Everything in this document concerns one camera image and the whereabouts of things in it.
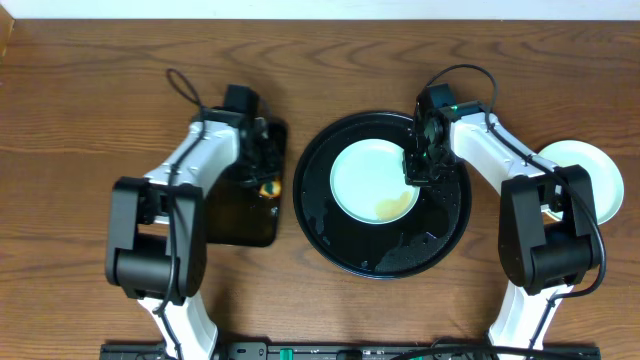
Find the green and yellow sponge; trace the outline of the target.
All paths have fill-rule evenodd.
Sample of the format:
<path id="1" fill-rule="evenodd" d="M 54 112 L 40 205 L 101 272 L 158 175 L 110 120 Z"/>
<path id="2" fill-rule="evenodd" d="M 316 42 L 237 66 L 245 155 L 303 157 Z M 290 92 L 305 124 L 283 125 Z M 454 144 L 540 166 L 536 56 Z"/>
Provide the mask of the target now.
<path id="1" fill-rule="evenodd" d="M 275 199 L 279 198 L 282 193 L 282 184 L 280 180 L 272 180 L 262 184 L 259 188 L 261 197 Z"/>

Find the light blue plate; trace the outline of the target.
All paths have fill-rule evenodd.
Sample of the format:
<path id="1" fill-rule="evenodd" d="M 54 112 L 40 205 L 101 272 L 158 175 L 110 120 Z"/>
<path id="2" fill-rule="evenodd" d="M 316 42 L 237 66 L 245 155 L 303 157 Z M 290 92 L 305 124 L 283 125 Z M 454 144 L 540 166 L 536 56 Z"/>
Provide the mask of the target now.
<path id="1" fill-rule="evenodd" d="M 329 175 L 333 198 L 351 218 L 370 225 L 407 215 L 420 189 L 405 182 L 404 150 L 383 139 L 356 141 L 335 158 Z"/>

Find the pale green plate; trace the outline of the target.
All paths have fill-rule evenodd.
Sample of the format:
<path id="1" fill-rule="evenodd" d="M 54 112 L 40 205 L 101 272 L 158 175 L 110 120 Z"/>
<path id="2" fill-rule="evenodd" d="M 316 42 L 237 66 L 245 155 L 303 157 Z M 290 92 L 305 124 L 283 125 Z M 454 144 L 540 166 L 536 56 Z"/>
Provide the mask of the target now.
<path id="1" fill-rule="evenodd" d="M 589 173 L 599 225 L 617 214 L 624 200 L 624 181 L 603 150 L 578 140 L 561 140 L 543 148 L 539 155 L 562 167 L 580 165 Z"/>

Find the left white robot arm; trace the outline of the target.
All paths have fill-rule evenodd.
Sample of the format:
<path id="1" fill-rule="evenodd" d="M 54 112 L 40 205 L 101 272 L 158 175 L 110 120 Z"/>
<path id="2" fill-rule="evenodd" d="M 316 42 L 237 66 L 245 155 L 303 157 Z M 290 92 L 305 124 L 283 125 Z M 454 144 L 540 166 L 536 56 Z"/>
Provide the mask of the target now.
<path id="1" fill-rule="evenodd" d="M 277 234 L 287 126 L 247 110 L 209 108 L 142 178 L 112 188 L 105 275 L 149 312 L 164 342 L 130 359 L 210 359 L 218 327 L 200 288 L 207 247 L 267 247 Z"/>

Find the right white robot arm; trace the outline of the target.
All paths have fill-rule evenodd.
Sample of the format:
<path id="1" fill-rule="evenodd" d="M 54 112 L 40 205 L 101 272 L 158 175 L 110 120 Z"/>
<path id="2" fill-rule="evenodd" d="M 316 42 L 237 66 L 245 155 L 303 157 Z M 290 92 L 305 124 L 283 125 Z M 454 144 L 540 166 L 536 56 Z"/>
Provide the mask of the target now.
<path id="1" fill-rule="evenodd" d="M 478 102 L 416 104 L 416 148 L 405 157 L 411 185 L 451 177 L 464 161 L 500 196 L 498 253 L 508 286 L 488 338 L 493 346 L 542 349 L 558 305 L 593 293 L 577 290 L 592 269 L 604 273 L 606 251 L 588 172 L 547 160 Z"/>

